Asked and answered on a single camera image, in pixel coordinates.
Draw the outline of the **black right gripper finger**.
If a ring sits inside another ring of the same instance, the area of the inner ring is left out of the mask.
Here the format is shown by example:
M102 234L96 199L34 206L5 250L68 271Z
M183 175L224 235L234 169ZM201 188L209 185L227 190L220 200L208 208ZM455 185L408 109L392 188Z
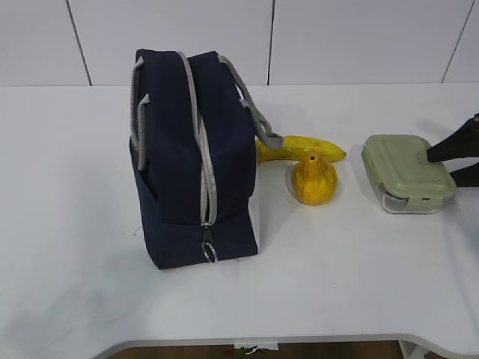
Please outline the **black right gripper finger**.
M429 162L477 157L478 114L468 119L455 133L427 150Z
M457 188L479 187L479 163L450 172Z

